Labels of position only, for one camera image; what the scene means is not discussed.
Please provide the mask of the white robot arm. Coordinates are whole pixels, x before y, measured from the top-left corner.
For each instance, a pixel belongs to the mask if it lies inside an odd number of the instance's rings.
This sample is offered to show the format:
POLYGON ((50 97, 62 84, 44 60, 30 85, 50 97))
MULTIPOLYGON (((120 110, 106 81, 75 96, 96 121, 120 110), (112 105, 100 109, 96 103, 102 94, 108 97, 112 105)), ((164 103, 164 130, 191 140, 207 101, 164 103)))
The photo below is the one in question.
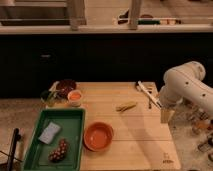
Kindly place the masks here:
POLYGON ((213 116, 213 88, 202 82, 205 75, 204 66, 197 61, 170 68, 164 73, 164 86, 159 92, 162 123, 170 120, 174 107, 183 98, 213 116))

